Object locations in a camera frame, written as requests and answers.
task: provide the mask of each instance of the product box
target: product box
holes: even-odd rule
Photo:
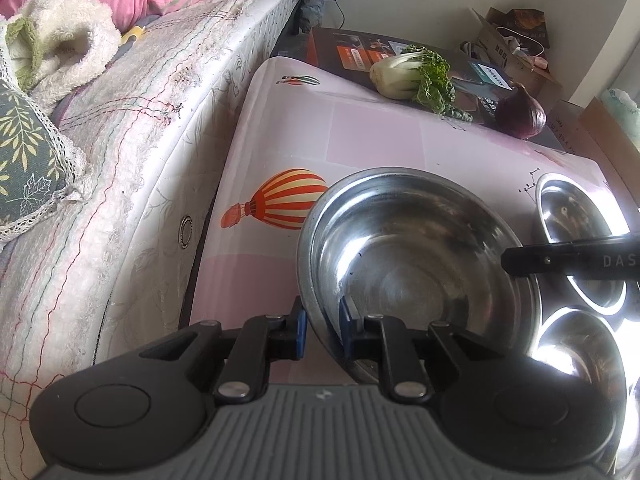
[[[547,115],[546,127],[553,131],[567,152],[590,158],[598,164],[607,179],[611,192],[616,197],[629,229],[632,232],[640,232],[640,213],[636,200],[612,161],[601,149],[591,132],[583,125],[585,111],[574,104],[559,101]],[[587,120],[591,123],[593,130],[596,123],[590,120],[592,112],[587,114]]]
[[[541,10],[511,9],[504,15],[502,26],[537,41],[545,48],[551,48],[545,13]]]
[[[375,90],[369,78],[373,63],[400,54],[412,43],[425,46],[447,60],[449,76],[456,88],[457,107],[471,113],[476,123],[493,121],[488,110],[491,104],[511,93],[509,78],[497,66],[471,59],[459,50],[355,30],[316,27],[309,35],[306,62]]]
[[[548,114],[560,100],[562,94],[560,83],[547,70],[534,67],[525,58],[511,53],[500,32],[491,25],[491,22],[498,17],[502,18],[504,15],[502,12],[492,7],[486,18],[483,18],[475,10],[474,14],[482,25],[476,42],[487,51],[491,61],[503,69],[508,77],[523,84],[529,94],[535,97]]]

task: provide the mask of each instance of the bed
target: bed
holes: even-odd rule
[[[85,200],[0,262],[0,478],[42,468],[28,428],[41,389],[177,328],[249,82],[297,2],[168,14],[72,100],[60,130],[87,154]]]

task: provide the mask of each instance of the hot air balloon print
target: hot air balloon print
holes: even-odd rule
[[[272,176],[249,202],[234,204],[220,219],[220,227],[236,225],[245,216],[282,229],[302,229],[311,206],[327,190],[326,182],[309,170],[294,168]]]

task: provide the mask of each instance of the metal bowl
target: metal bowl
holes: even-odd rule
[[[545,321],[533,357],[558,370],[581,377],[609,399],[616,429],[598,465],[612,470],[626,413],[626,377],[620,350],[610,325],[576,308],[562,308]]]
[[[571,242],[612,234],[585,190],[564,175],[547,173],[540,177],[536,186],[536,208],[538,227],[545,242]],[[580,298],[598,314],[613,316],[625,303],[625,282],[566,278]]]
[[[616,455],[616,473],[620,478],[634,480],[640,477],[637,459],[640,456],[640,381],[631,387],[631,395],[626,400],[625,425],[620,435],[620,444]]]
[[[320,341],[356,380],[370,365],[344,361],[338,302],[409,328],[446,320],[494,344],[531,352],[540,328],[538,282],[512,278],[500,256],[520,242],[475,195],[431,173],[361,171],[314,204],[298,242],[298,285]]]

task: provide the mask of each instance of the power cord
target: power cord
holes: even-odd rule
[[[344,12],[342,12],[342,9],[340,8],[340,5],[338,4],[338,0],[334,0],[335,2],[335,6],[338,7],[338,10],[340,10],[340,14],[342,15],[342,23],[340,24],[340,27],[338,27],[338,30],[340,30],[341,28],[344,27]]]

